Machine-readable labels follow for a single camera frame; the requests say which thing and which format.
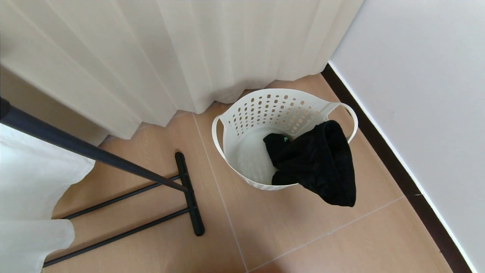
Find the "floor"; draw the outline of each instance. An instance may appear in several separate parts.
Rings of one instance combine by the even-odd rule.
[[[338,101],[321,75],[269,87],[294,88]],[[185,154],[206,233],[193,234],[189,215],[45,268],[46,273],[296,273],[451,272],[439,249],[366,138],[351,142],[357,184],[355,207],[326,204],[295,186],[262,191],[239,178],[219,156],[211,137],[216,115],[182,113],[167,127],[141,127],[131,140],[109,139],[107,151],[162,175],[177,173],[175,151]],[[331,118],[345,132],[345,110]],[[58,202],[54,217],[98,204],[150,184],[143,178],[96,163]],[[185,207],[183,194],[158,187],[72,222],[79,249]]]

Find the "clothes rack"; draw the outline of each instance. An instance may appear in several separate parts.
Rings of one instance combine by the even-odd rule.
[[[124,233],[121,233],[119,235],[116,235],[114,237],[111,237],[109,239],[106,239],[101,242],[95,243],[93,245],[87,246],[85,248],[79,249],[77,251],[58,257],[56,259],[47,261],[44,263],[44,267],[53,265],[55,263],[64,261],[66,259],[75,257],[80,254],[86,253],[88,251],[91,251],[103,245],[109,244],[111,242],[117,241],[129,235],[135,234],[137,232],[140,232],[142,230],[145,230],[147,228],[150,228],[152,226],[155,226],[159,223],[165,222],[167,220],[170,220],[174,217],[180,216],[185,213],[189,213],[190,215],[190,219],[192,222],[192,227],[194,229],[195,235],[202,236],[204,234],[205,232],[204,224],[202,223],[202,218],[200,216],[199,208],[197,206],[197,201],[195,199],[194,189],[192,187],[192,183],[189,177],[189,171],[185,163],[185,157],[182,153],[180,152],[175,153],[175,162],[177,163],[178,174],[173,177],[166,178],[152,171],[149,171],[139,165],[136,165],[130,161],[127,161],[117,155],[109,153],[97,146],[94,146],[88,142],[85,142],[62,130],[59,130],[54,126],[40,119],[37,119],[23,112],[22,110],[15,108],[14,106],[10,105],[10,103],[7,100],[1,97],[0,97],[0,123],[6,126],[9,126],[13,129],[16,129],[20,132],[23,132],[25,134],[28,134],[30,136],[33,136],[35,138],[38,138],[40,140],[43,140],[45,142],[48,142],[50,144],[53,144],[55,146],[69,150],[73,153],[80,154],[82,156],[88,157],[95,161],[105,163],[107,165],[113,166],[123,171],[130,172],[132,174],[141,176],[143,178],[146,178],[154,182],[153,184],[148,185],[146,187],[134,190],[132,192],[123,194],[111,200],[102,202],[95,206],[89,207],[87,209],[83,209],[79,212],[63,217],[63,219],[72,219],[74,217],[84,215],[91,211],[100,209],[107,205],[114,204],[123,199],[134,196],[136,194],[140,194],[142,192],[145,192],[147,190],[150,190],[152,188],[155,188],[161,185],[166,185],[173,189],[182,191],[185,194],[185,201],[187,203],[186,208],[176,211],[172,214],[164,216],[150,223],[144,224],[142,226],[139,226],[129,231],[126,231]],[[181,180],[181,184],[174,182],[177,179]]]

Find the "curtain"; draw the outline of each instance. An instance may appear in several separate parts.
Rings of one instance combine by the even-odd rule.
[[[67,188],[94,160],[0,124],[0,272],[39,273],[46,256],[74,240],[69,220],[51,220]]]
[[[323,70],[363,0],[1,0],[1,63],[111,134]]]

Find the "basket bottom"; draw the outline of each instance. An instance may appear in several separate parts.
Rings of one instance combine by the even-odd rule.
[[[233,167],[240,174],[264,185],[271,185],[271,179],[277,171],[271,163],[263,141],[271,133],[284,134],[283,131],[272,127],[254,129],[240,140],[233,157]]]

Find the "basket handle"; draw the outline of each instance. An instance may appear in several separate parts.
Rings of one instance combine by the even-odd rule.
[[[221,154],[222,158],[227,162],[227,158],[222,151],[221,145],[219,145],[219,139],[217,138],[217,122],[221,119],[221,115],[215,117],[214,121],[212,122],[212,140],[214,140],[214,145],[217,148],[217,151]]]
[[[354,130],[352,131],[350,136],[347,137],[347,142],[350,143],[350,141],[356,136],[357,129],[358,129],[358,126],[359,126],[359,122],[358,122],[357,115],[356,115],[355,111],[350,106],[346,105],[345,103],[341,103],[341,102],[332,102],[332,103],[330,103],[329,106],[331,107],[331,110],[328,112],[329,114],[333,110],[335,110],[335,108],[337,108],[339,106],[343,106],[349,112],[350,116],[354,120]]]

